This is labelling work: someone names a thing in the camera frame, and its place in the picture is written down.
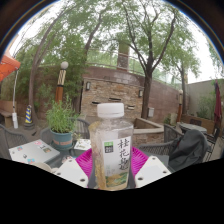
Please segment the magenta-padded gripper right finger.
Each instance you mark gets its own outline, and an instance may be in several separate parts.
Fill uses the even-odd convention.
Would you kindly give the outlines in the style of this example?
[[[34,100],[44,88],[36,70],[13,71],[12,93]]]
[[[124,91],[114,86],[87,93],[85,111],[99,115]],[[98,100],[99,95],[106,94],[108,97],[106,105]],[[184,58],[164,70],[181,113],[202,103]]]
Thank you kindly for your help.
[[[167,155],[146,154],[132,149],[130,187],[140,188],[171,174]]]

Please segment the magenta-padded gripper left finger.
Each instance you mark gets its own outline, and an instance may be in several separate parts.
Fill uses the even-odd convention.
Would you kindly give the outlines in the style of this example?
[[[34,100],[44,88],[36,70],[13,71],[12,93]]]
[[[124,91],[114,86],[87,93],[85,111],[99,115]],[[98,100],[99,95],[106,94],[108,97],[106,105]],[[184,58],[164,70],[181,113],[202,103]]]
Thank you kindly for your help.
[[[96,186],[92,150],[88,149],[76,159],[67,157],[55,174],[84,188]]]

